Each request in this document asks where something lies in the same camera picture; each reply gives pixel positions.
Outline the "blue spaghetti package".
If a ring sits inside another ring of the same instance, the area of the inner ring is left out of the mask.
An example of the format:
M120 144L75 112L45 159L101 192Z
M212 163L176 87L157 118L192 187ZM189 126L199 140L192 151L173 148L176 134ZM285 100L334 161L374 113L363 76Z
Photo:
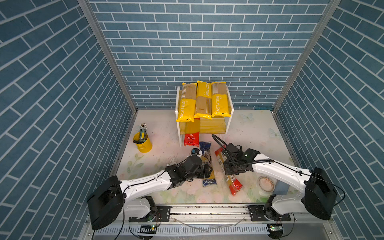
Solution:
M204 163L204 176L203 187L216 185L217 181L213 170L213 162L211 156L211 142L199 142L200 144L200 157Z

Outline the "red yellow spaghetti package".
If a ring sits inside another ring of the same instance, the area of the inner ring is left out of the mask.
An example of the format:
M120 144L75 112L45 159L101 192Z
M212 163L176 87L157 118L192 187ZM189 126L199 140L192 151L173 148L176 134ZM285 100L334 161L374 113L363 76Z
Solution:
M184 146L199 146L200 137L200 119L194 119L194 122L186 123Z

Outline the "yellow Pastatime pasta package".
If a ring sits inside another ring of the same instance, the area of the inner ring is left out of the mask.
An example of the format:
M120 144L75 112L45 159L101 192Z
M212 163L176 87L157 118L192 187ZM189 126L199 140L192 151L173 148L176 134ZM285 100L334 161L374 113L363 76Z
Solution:
M212 86L212 117L230 117L226 82L214 82Z
M178 123L193 123L195 121L196 96L197 83L183 83L181 99L178 108Z

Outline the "plain yellow pasta package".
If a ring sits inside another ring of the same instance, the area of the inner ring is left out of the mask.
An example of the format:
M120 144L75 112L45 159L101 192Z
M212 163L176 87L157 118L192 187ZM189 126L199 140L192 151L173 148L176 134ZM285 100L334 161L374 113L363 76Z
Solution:
M212 86L210 83L197 82L195 119L212 119Z

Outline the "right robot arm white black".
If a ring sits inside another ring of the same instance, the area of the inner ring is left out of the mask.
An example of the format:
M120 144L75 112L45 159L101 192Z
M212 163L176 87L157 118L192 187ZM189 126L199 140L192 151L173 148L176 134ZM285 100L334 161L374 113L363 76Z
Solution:
M276 221L289 213L308 212L321 220L330 220L338 196L335 185L320 168L313 170L290 166L273 160L259 151L228 144L223 146L226 175L247 171L263 174L281 181L298 191L296 194L272 194L263 207L265 217Z

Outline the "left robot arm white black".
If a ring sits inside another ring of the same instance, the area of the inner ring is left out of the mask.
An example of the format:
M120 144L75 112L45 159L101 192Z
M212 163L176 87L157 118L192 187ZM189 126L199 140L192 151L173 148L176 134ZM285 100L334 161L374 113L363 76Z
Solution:
M128 218L151 218L157 207L149 194L177 188L194 179L209 178L212 171L200 156L190 155L179 164L139 179L109 177L87 198L92 229L96 231L110 225L121 213Z

